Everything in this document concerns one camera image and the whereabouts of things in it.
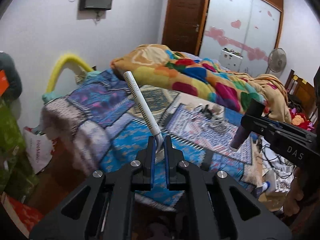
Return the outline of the right hand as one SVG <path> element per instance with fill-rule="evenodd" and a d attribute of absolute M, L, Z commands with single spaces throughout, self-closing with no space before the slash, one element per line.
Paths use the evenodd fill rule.
<path fill-rule="evenodd" d="M 283 204 L 284 214 L 289 217 L 297 214 L 300 210 L 298 202 L 304 197 L 303 189 L 308 178 L 308 175 L 299 167 L 294 169 L 293 175 L 294 179 L 290 184 L 290 190 Z"/>

